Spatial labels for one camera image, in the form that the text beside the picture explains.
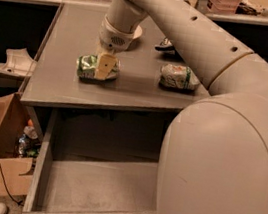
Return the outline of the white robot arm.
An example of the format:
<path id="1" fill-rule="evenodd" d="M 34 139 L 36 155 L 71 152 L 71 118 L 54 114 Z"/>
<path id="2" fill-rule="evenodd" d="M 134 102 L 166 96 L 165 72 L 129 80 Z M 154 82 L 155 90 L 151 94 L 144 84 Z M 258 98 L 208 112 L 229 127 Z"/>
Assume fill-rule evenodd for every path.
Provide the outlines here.
<path id="1" fill-rule="evenodd" d="M 113 0 L 107 33 L 143 13 L 209 92 L 165 134 L 157 214 L 268 214 L 268 63 L 183 0 Z"/>

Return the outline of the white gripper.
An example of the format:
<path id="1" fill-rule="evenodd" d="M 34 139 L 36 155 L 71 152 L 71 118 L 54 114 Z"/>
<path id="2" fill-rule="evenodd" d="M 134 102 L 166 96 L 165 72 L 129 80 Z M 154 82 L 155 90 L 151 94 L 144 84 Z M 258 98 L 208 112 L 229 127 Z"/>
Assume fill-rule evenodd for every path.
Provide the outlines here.
<path id="1" fill-rule="evenodd" d="M 99 31 L 99 41 L 103 49 L 114 51 L 116 53 L 125 51 L 134 40 L 136 25 L 129 24 L 128 30 L 116 28 L 109 20 L 108 16 L 102 20 Z M 95 79 L 105 80 L 111 70 L 117 63 L 117 57 L 110 53 L 100 53 L 97 56 Z"/>

